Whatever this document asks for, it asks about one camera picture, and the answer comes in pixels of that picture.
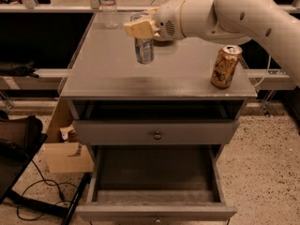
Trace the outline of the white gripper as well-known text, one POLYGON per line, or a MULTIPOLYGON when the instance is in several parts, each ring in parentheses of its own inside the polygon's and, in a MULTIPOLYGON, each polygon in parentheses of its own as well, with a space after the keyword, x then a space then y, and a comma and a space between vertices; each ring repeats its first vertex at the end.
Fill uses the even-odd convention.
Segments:
POLYGON ((133 38, 152 38, 154 35, 171 40, 180 40, 185 36, 181 28, 181 7, 185 0, 172 0, 159 7, 150 7, 145 12, 155 13, 154 20, 138 19, 125 22, 128 36, 133 38))

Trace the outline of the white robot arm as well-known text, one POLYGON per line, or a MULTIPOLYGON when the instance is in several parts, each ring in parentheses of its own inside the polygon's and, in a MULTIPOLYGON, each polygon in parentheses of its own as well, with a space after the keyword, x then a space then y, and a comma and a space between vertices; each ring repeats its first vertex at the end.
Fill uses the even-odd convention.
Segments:
POLYGON ((274 0, 172 0, 124 24, 134 38, 201 38, 218 44, 252 39, 300 85, 300 21, 274 0))

